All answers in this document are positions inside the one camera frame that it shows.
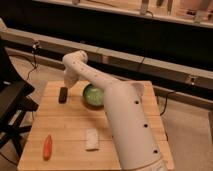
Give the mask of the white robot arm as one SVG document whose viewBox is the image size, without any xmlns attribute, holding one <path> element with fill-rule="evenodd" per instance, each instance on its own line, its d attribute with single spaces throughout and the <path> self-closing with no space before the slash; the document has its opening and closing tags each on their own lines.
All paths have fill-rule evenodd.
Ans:
<svg viewBox="0 0 213 171">
<path fill-rule="evenodd" d="M 144 86 L 121 81 L 87 65 L 88 56 L 79 50 L 62 58 L 64 82 L 71 88 L 83 77 L 104 92 L 104 109 L 121 169 L 124 171 L 168 171 L 146 118 L 141 96 Z"/>
</svg>

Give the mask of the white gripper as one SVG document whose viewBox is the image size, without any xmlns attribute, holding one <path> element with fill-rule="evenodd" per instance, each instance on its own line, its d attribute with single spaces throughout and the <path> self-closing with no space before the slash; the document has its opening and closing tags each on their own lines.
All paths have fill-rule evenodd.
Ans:
<svg viewBox="0 0 213 171">
<path fill-rule="evenodd" d="M 76 84 L 78 79 L 79 76 L 75 71 L 69 69 L 66 69 L 64 71 L 64 84 L 67 88 L 72 88 Z"/>
</svg>

